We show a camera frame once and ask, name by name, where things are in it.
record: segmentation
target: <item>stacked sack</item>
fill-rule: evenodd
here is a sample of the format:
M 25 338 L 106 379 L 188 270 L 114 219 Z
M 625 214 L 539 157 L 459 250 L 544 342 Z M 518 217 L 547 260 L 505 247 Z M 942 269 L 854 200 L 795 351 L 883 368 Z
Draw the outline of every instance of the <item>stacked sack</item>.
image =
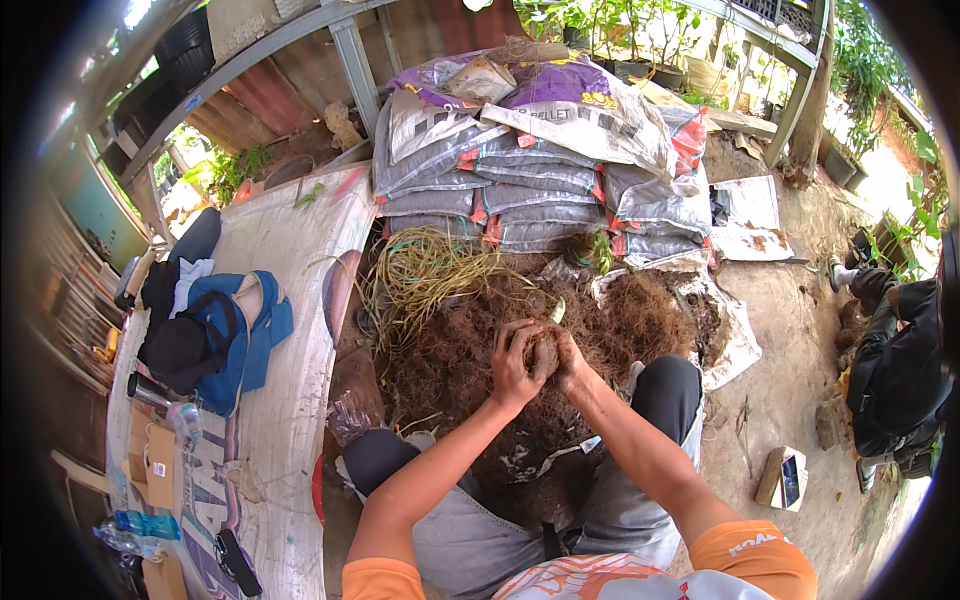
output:
M 516 86 L 497 104 L 446 91 L 453 75 L 483 56 L 432 60 L 389 83 L 396 91 L 380 111 L 373 152 L 385 236 L 433 225 L 451 236 L 483 236 L 503 252 L 557 252 L 571 237 L 610 228 L 625 234 L 614 247 L 626 252 L 651 238 L 658 244 L 647 246 L 662 251 L 671 248 L 666 238 L 703 244 L 706 174 L 684 168 L 690 153 L 671 140 L 671 131 L 684 131 L 683 119 L 661 115 L 573 51 L 536 68 L 508 63 Z M 668 129 L 664 116 L 679 127 Z

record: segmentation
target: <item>concrete floor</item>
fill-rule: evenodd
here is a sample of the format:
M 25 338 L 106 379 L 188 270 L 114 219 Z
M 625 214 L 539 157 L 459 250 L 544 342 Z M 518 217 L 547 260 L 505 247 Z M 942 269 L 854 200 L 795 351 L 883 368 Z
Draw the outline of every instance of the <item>concrete floor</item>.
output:
M 706 165 L 711 181 L 765 174 L 760 163 L 712 136 Z M 805 192 L 778 178 L 781 228 L 804 244 L 810 268 L 823 267 L 835 247 L 846 248 L 852 229 L 870 221 L 863 211 L 823 183 Z M 727 263 L 716 272 L 720 286 L 747 303 L 763 357 L 710 395 L 715 416 L 705 428 L 701 473 L 707 485 L 744 518 L 772 520 L 813 564 L 819 597 L 852 598 L 863 589 L 899 486 L 877 478 L 860 494 L 849 451 L 817 445 L 814 413 L 837 378 L 833 341 L 837 310 L 849 296 L 834 295 L 823 273 L 804 265 Z M 737 416 L 746 424 L 737 431 Z M 753 501 L 767 455 L 788 444 L 807 457 L 809 483 L 798 513 Z M 340 597 L 340 569 L 359 506 L 334 479 L 324 487 L 324 572 L 327 596 Z M 690 569 L 681 544 L 671 573 Z M 442 597 L 428 591 L 428 597 Z

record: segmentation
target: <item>orange shirt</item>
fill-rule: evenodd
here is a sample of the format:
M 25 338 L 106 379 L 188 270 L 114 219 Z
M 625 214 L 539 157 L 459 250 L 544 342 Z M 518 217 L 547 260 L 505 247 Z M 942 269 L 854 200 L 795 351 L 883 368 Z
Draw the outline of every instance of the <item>orange shirt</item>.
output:
M 690 562 L 694 571 L 674 580 L 632 554 L 562 557 L 518 573 L 493 598 L 806 600 L 817 595 L 813 567 L 770 521 L 710 528 L 690 546 Z M 420 574 L 402 561 L 362 559 L 346 564 L 343 575 L 345 600 L 424 597 Z

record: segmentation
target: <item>water bottle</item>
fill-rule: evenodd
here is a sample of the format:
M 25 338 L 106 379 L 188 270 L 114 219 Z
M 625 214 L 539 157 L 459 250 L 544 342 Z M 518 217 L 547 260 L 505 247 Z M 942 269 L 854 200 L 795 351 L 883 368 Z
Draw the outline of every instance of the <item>water bottle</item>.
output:
M 117 526 L 138 536 L 179 540 L 180 528 L 172 516 L 149 516 L 137 511 L 114 511 Z
M 117 552 L 135 554 L 156 561 L 166 555 L 166 551 L 154 540 L 138 538 L 129 531 L 117 526 L 112 518 L 93 528 L 93 535 Z
M 175 403 L 167 411 L 167 420 L 173 423 L 174 429 L 182 436 L 199 442 L 204 437 L 204 429 L 200 425 L 200 411 L 193 403 Z

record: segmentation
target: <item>person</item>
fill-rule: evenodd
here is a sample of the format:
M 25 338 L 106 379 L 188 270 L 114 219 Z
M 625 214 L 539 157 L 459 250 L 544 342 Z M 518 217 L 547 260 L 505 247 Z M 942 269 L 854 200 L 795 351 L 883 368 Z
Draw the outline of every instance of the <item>person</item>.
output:
M 830 287 L 849 286 L 871 315 L 850 369 L 847 406 L 860 458 L 860 491 L 874 484 L 876 467 L 909 463 L 928 449 L 944 422 L 944 400 L 952 382 L 943 367 L 936 278 L 900 284 L 897 275 L 875 267 L 846 269 L 828 260 Z M 897 331 L 898 322 L 906 327 Z
M 465 474 L 544 385 L 545 342 L 536 345 L 532 373 L 523 359 L 543 328 L 530 320 L 499 329 L 491 396 L 422 453 L 386 429 L 344 448 L 352 483 L 369 496 L 343 569 L 345 599 L 424 598 L 421 575 L 450 598 L 816 596 L 817 578 L 801 551 L 770 521 L 741 520 L 700 480 L 700 371 L 680 356 L 636 363 L 631 405 L 556 328 L 554 383 L 611 457 L 556 540 L 481 506 Z M 695 570 L 675 580 L 664 570 L 681 538 Z

